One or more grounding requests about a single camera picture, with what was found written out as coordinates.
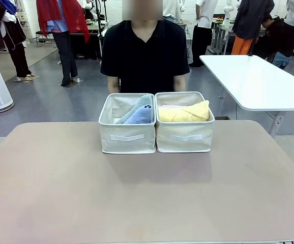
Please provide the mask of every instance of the red cloth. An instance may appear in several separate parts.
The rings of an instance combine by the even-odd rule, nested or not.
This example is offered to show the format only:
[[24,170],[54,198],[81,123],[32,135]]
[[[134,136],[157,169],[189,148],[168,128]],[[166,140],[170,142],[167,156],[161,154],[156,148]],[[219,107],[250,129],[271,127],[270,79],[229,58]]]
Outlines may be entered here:
[[[40,29],[46,36],[47,22],[50,20],[62,20],[60,9],[56,0],[36,0],[36,6]],[[62,7],[69,32],[83,33],[87,42],[90,34],[79,2],[77,0],[62,0]]]

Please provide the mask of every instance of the blue shirt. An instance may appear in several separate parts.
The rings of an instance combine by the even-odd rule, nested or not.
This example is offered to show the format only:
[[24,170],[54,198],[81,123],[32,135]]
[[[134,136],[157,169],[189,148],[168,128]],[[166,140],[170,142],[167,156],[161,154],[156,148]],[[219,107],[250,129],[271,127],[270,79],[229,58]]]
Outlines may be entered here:
[[64,10],[62,8],[62,0],[56,0],[60,9],[62,20],[50,20],[47,22],[47,32],[52,31],[53,29],[59,29],[61,32],[68,31],[68,26],[65,20]]

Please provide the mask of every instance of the fabric storage bin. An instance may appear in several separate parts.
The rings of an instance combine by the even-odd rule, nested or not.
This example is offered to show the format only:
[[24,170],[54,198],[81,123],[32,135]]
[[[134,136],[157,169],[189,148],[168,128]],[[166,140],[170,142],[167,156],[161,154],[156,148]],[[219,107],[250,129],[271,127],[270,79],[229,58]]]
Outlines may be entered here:
[[110,94],[99,117],[102,151],[108,154],[152,154],[156,151],[155,96],[152,96],[153,121],[150,124],[115,124],[146,94]]
[[156,99],[156,143],[161,153],[204,153],[209,152],[214,115],[209,109],[210,118],[205,122],[162,122],[158,107],[162,105],[191,106],[204,101],[196,91],[179,93],[157,93]]

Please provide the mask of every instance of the white handle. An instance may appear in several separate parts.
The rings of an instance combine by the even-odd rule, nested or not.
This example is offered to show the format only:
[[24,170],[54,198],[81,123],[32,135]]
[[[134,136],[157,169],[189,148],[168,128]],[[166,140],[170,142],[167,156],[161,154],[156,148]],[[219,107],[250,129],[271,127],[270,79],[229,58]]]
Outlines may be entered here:
[[170,135],[169,138],[171,140],[176,140],[176,141],[197,141],[197,140],[202,140],[203,135],[194,135],[194,136],[175,136],[175,135]]
[[136,136],[129,136],[129,137],[110,135],[110,138],[112,141],[125,141],[125,142],[143,139],[144,137],[145,137],[144,134],[140,134],[140,135],[136,135]]

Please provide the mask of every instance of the gray towel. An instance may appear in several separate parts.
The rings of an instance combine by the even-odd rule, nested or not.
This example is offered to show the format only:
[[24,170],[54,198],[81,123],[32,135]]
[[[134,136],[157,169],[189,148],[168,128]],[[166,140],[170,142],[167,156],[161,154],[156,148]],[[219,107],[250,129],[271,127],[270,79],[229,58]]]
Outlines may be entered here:
[[138,103],[122,118],[120,118],[116,124],[124,124],[132,115],[133,113],[140,107],[143,107],[146,104],[152,104],[152,96],[151,95],[143,95]]
[[138,108],[133,115],[125,122],[126,125],[150,124],[153,121],[153,108],[146,104]]

